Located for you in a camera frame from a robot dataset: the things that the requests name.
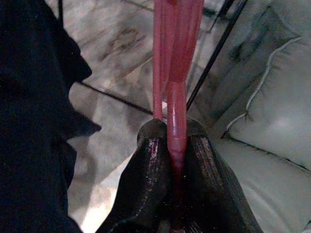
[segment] white piping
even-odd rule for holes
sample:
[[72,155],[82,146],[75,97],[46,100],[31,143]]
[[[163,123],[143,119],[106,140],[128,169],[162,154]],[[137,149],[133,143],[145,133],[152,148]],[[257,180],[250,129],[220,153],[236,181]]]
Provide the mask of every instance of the white piping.
[[296,41],[298,41],[298,40],[301,40],[301,39],[302,39],[302,37],[298,37],[298,38],[291,39],[290,41],[286,42],[284,45],[282,45],[281,47],[277,48],[276,50],[274,50],[274,51],[270,54],[269,59],[268,59],[268,61],[267,61],[267,68],[266,68],[266,71],[265,71],[265,73],[263,74],[263,76],[262,76],[262,78],[261,78],[261,81],[260,81],[260,83],[258,84],[256,90],[253,92],[253,94],[251,95],[251,97],[249,98],[249,100],[248,100],[248,102],[247,102],[247,105],[246,105],[246,112],[243,113],[243,114],[241,114],[240,116],[238,116],[237,118],[235,118],[235,119],[232,120],[231,122],[229,122],[229,124],[228,124],[227,127],[226,127],[226,132],[230,129],[230,127],[231,127],[238,119],[240,119],[240,118],[242,118],[242,117],[244,117],[244,116],[247,115],[249,105],[251,104],[251,102],[252,102],[252,100],[254,99],[255,95],[256,95],[256,94],[259,92],[259,90],[262,88],[263,83],[264,83],[264,81],[266,80],[266,77],[268,76],[268,74],[269,74],[269,72],[270,72],[271,63],[272,63],[272,59],[273,59],[274,55],[275,55],[277,52],[279,52],[279,51],[285,49],[285,48],[286,48],[288,45],[290,45],[291,43],[294,43],[294,42],[296,42]]

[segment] sofa cushion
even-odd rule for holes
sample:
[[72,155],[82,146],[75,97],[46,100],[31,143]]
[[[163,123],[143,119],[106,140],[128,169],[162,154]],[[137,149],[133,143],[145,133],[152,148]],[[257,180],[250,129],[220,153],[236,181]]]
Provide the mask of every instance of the sofa cushion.
[[225,111],[224,114],[207,129],[208,136],[210,138],[220,139],[227,130],[227,125],[232,119],[237,118],[241,114],[245,113],[245,106],[249,100],[249,97],[256,90],[258,83],[261,80],[261,76],[255,79],[253,83],[239,96],[239,98]]
[[311,219],[311,173],[230,139],[213,147],[236,174],[265,233],[300,233]]
[[274,0],[271,7],[288,30],[298,36],[311,35],[310,0]]
[[[238,47],[247,39],[248,35],[252,32],[253,27],[256,25],[256,22],[260,19],[260,16],[263,14],[263,12],[265,12],[271,1],[272,0],[247,1],[230,33],[230,36],[226,40],[224,47],[221,49],[219,55],[217,56],[217,59],[210,70],[210,75],[222,79],[237,63],[237,61],[231,58],[232,49]],[[211,43],[213,43],[213,40],[209,39],[206,41],[206,44],[209,44],[208,47],[211,47]]]
[[229,135],[311,170],[310,60],[311,39],[293,39],[273,52]]
[[284,25],[274,9],[268,7],[246,40],[232,50],[232,58],[239,62],[224,76],[217,88],[211,104],[211,116],[219,118],[256,76],[264,73],[270,54],[296,37],[297,34]]

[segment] dark clothing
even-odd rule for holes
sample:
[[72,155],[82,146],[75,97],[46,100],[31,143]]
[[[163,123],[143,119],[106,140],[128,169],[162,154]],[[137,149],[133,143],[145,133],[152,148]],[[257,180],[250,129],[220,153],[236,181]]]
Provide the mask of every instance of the dark clothing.
[[[138,148],[121,175],[113,208],[96,233],[168,232],[172,215],[166,124],[151,120],[138,133]],[[181,222],[185,233],[262,233],[228,164],[196,121],[187,122]]]
[[0,232],[79,233],[68,217],[75,151],[100,129],[68,93],[91,70],[44,0],[0,1]]

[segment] marble floor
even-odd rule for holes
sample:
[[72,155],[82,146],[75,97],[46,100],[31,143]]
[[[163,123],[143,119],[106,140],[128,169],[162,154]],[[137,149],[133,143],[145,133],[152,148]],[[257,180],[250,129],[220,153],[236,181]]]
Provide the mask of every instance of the marble floor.
[[[57,15],[56,0],[46,0]],[[219,11],[223,0],[205,0]],[[102,126],[91,137],[69,141],[78,152],[69,188],[69,215],[83,232],[93,233],[108,215],[118,181],[136,148],[136,136],[151,115],[104,95],[108,93],[152,110],[153,0],[64,0],[65,29],[79,44],[93,74],[75,83],[69,99],[73,107]],[[192,66],[188,96],[216,47],[227,21],[203,16]],[[208,122],[208,105],[219,83],[213,70],[190,109]]]

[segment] floor tile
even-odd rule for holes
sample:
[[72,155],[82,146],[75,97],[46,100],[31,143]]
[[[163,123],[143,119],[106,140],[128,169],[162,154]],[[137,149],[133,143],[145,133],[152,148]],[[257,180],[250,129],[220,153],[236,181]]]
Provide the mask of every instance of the floor tile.
[[128,92],[132,84],[125,77],[152,57],[152,22],[153,13],[140,9],[82,47],[93,70],[85,83],[102,90]]
[[91,137],[69,141],[78,152],[69,188],[69,214],[87,228],[91,209],[105,209],[100,220],[110,210],[118,176],[106,186],[105,180],[135,151],[138,130],[152,117],[80,84],[73,85],[69,99],[77,111],[102,126]]
[[143,3],[143,6],[149,8],[149,9],[151,9],[151,10],[154,10],[154,8],[155,8],[155,4],[154,4],[154,1],[153,1],[153,0],[145,1],[145,2]]
[[219,12],[225,0],[204,0],[204,7]]
[[111,86],[109,93],[152,110],[152,67],[152,59],[147,60]]
[[71,8],[64,7],[64,25],[82,51],[89,44],[96,44],[102,50],[102,46],[109,46],[109,36],[118,34],[117,25],[138,10],[136,6],[122,0],[74,1]]

